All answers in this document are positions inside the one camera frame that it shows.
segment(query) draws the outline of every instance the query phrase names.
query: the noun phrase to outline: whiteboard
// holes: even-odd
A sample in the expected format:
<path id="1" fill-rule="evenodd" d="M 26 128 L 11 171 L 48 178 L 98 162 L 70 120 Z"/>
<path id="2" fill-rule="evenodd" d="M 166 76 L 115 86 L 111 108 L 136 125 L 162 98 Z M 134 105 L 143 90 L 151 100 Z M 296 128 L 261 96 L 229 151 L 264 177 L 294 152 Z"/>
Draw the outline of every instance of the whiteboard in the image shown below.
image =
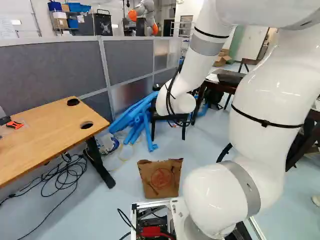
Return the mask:
<path id="1" fill-rule="evenodd" d="M 17 39 L 18 36 L 11 21 L 3 15 L 0 15 L 0 40 Z"/>

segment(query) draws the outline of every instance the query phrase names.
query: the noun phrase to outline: red tool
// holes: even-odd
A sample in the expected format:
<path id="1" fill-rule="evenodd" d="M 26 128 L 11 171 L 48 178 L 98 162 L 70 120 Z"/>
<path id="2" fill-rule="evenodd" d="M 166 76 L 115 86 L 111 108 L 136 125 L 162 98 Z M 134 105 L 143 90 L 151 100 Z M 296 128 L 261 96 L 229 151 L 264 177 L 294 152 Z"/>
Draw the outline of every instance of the red tool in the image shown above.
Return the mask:
<path id="1" fill-rule="evenodd" d="M 165 237 L 171 240 L 176 240 L 176 237 L 168 232 L 161 231 L 159 226 L 147 226 L 142 229 L 142 232 L 139 233 L 139 236 L 145 238 L 156 238 L 156 237 Z"/>
<path id="2" fill-rule="evenodd" d="M 6 124 L 6 126 L 7 126 L 8 128 L 12 128 L 12 129 L 19 129 L 19 128 L 23 127 L 24 124 L 23 124 L 23 123 L 16 122 L 16 121 L 10 121 L 10 122 L 8 122 L 8 123 Z"/>

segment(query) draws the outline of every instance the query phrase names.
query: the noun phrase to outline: blue bin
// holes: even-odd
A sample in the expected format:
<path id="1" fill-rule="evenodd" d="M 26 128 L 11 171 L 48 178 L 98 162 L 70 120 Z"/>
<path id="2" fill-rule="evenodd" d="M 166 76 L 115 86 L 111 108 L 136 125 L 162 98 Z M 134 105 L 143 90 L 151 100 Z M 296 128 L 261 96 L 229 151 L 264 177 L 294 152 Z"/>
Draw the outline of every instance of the blue bin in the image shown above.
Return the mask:
<path id="1" fill-rule="evenodd" d="M 67 3 L 70 9 L 70 12 L 81 12 L 81 3 L 80 2 L 68 2 Z"/>
<path id="2" fill-rule="evenodd" d="M 61 3 L 58 1 L 48 2 L 49 11 L 62 11 Z"/>
<path id="3" fill-rule="evenodd" d="M 81 4 L 81 12 L 86 13 L 86 12 L 89 12 L 90 9 L 91 9 L 91 6 Z"/>
<path id="4" fill-rule="evenodd" d="M 78 28 L 78 20 L 74 20 L 74 19 L 68 19 L 68 26 L 71 29 L 77 29 Z"/>
<path id="5" fill-rule="evenodd" d="M 80 2 L 68 2 L 67 4 L 69 6 L 70 12 L 86 13 L 91 9 L 91 6 L 82 5 Z"/>

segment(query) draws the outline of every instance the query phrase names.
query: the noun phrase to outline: black chair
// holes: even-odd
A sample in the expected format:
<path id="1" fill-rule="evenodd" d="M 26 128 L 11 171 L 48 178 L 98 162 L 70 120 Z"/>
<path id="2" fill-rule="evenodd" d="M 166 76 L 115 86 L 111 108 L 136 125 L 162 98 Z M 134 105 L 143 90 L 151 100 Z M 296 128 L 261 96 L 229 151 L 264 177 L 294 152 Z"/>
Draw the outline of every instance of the black chair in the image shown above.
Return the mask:
<path id="1" fill-rule="evenodd" d="M 155 84 L 152 88 L 153 91 L 160 91 L 162 86 L 159 84 Z M 186 140 L 186 128 L 187 128 L 187 121 L 189 117 L 189 113 L 185 114 L 174 114 L 174 115 L 167 115 L 167 116 L 160 116 L 156 110 L 156 101 L 157 99 L 153 99 L 151 102 L 151 107 L 149 111 L 151 113 L 151 139 L 152 141 L 155 140 L 155 131 L 156 131 L 156 121 L 166 120 L 166 121 L 176 121 L 182 122 L 182 140 Z"/>

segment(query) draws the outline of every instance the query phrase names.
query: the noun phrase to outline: desk grommet hole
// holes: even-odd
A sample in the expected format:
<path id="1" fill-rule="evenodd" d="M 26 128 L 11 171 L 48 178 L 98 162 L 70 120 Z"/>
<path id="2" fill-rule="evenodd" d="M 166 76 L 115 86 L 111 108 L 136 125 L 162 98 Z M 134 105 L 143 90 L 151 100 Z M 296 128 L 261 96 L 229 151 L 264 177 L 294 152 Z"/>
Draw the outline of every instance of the desk grommet hole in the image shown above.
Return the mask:
<path id="1" fill-rule="evenodd" d="M 80 101 L 78 100 L 78 99 L 76 99 L 76 98 L 72 98 L 72 99 L 69 99 L 67 102 L 66 102 L 66 104 L 68 105 L 68 106 L 76 106 L 76 105 L 78 105 L 80 103 Z"/>
<path id="2" fill-rule="evenodd" d="M 89 129 L 94 125 L 92 121 L 85 121 L 80 125 L 81 129 Z"/>

